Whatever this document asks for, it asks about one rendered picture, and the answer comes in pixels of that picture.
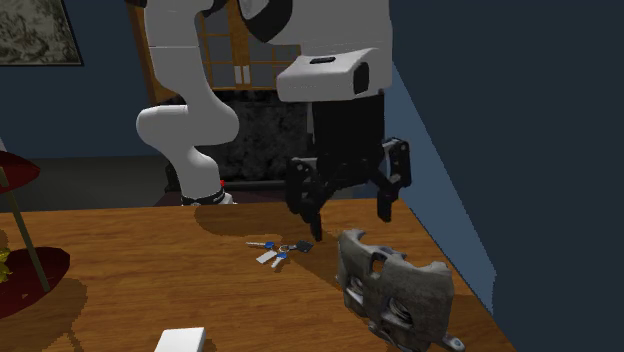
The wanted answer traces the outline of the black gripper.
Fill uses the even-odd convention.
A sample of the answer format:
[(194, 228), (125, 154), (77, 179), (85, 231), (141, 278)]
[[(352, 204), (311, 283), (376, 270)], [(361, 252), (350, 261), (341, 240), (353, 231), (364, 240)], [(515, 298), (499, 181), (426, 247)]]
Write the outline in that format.
[[(378, 187), (377, 215), (388, 223), (400, 190), (412, 184), (409, 143), (395, 137), (382, 143), (384, 103), (384, 94), (377, 94), (312, 104), (318, 171), (307, 159), (295, 157), (287, 163), (285, 182), (289, 210), (310, 226), (317, 242), (323, 239), (320, 210), (337, 187), (365, 184), (370, 179)], [(377, 170), (384, 154), (389, 161), (388, 176)]]

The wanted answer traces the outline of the black mottled cabinet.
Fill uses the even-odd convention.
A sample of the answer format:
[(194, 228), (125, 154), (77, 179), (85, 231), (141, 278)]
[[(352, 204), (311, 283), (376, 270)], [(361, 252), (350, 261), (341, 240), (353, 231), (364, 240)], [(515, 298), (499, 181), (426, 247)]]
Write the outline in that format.
[(284, 103), (273, 90), (217, 91), (239, 118), (234, 141), (199, 146), (225, 181), (282, 180), (286, 162), (308, 151), (308, 105)]

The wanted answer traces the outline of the key bunch with blue tags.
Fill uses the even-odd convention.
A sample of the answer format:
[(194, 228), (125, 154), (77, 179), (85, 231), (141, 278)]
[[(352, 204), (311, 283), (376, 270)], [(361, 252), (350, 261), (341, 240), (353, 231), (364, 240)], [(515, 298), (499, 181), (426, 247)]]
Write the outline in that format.
[(264, 253), (256, 258), (256, 261), (260, 264), (266, 264), (271, 262), (273, 269), (277, 268), (291, 251), (299, 251), (302, 253), (308, 253), (314, 244), (308, 241), (300, 240), (295, 244), (276, 244), (275, 242), (246, 242), (247, 246), (257, 247), (264, 250)]

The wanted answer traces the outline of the grey metal brake caliper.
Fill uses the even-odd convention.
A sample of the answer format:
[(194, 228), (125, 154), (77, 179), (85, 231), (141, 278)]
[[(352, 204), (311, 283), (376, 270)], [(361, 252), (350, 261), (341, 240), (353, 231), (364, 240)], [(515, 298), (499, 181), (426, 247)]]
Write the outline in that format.
[(345, 306), (402, 352), (427, 352), (433, 344), (465, 352), (465, 344), (448, 332), (454, 285), (447, 264), (416, 267), (391, 247), (362, 243), (363, 235), (351, 229), (338, 237), (336, 281)]

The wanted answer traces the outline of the white box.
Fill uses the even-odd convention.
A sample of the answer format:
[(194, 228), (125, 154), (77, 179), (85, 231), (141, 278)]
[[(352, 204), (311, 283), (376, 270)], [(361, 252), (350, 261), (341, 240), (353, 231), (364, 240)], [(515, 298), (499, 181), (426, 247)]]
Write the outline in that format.
[(205, 339), (204, 327), (165, 329), (154, 352), (202, 352)]

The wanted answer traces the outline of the red tiered serving stand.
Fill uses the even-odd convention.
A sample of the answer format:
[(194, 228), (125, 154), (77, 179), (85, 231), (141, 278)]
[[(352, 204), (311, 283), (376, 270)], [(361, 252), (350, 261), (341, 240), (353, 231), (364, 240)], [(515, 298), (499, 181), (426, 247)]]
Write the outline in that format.
[(25, 248), (11, 250), (6, 261), (12, 274), (0, 283), (0, 319), (9, 317), (39, 301), (63, 279), (70, 267), (70, 255), (61, 248), (35, 247), (13, 193), (40, 174), (29, 160), (0, 151), (0, 195), (7, 196)]

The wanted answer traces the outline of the framed wall picture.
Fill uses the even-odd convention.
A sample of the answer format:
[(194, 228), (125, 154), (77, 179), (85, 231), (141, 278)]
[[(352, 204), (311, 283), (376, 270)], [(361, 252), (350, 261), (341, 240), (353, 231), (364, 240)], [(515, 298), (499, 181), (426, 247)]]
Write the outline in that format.
[(0, 66), (82, 66), (64, 0), (0, 0)]

